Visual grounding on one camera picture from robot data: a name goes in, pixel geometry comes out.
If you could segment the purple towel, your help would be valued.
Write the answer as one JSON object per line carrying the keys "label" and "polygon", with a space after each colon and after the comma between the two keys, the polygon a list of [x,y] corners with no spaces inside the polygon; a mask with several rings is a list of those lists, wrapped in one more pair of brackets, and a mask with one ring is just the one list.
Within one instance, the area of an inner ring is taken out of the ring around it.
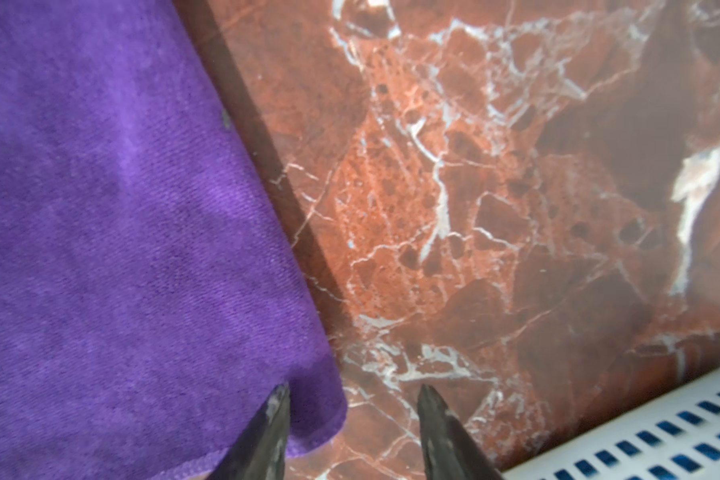
{"label": "purple towel", "polygon": [[212,468],[273,388],[347,415],[264,187],[168,1],[0,1],[0,479]]}

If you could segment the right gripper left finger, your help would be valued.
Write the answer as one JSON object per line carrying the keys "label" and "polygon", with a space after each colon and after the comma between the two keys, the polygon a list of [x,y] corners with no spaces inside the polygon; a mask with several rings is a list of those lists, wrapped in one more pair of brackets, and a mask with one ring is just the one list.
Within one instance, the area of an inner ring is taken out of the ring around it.
{"label": "right gripper left finger", "polygon": [[283,480],[290,412],[290,388],[278,385],[206,479]]}

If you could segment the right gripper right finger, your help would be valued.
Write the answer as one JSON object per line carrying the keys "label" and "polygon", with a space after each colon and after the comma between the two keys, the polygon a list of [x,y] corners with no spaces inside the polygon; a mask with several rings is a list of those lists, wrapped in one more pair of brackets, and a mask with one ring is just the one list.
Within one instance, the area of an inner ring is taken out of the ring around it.
{"label": "right gripper right finger", "polygon": [[421,386],[417,413],[427,480],[503,479],[434,386]]}

